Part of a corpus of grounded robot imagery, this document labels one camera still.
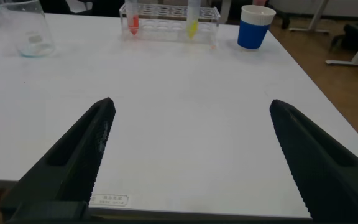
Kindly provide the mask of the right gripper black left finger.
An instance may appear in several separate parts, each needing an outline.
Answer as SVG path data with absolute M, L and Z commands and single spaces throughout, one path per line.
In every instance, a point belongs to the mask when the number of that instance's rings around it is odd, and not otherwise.
M 89 202 L 115 113 L 110 98 L 94 103 L 13 186 L 0 210 L 28 202 Z

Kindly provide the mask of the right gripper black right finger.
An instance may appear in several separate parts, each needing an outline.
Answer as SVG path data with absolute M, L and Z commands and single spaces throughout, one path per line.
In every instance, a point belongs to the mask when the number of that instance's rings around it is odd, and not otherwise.
M 269 110 L 313 221 L 358 223 L 358 157 L 294 106 L 273 100 Z

